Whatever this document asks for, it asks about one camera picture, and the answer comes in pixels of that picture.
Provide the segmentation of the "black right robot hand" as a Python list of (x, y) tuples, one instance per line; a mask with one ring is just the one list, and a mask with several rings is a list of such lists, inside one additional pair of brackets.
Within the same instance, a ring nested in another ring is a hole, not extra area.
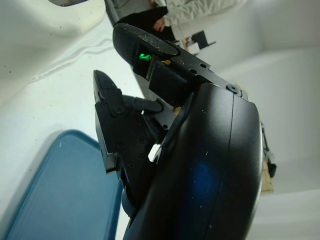
[(93, 72), (105, 171), (122, 183), (126, 240), (244, 240), (262, 187), (259, 112), (236, 86), (176, 44), (129, 24), (113, 45), (156, 100)]

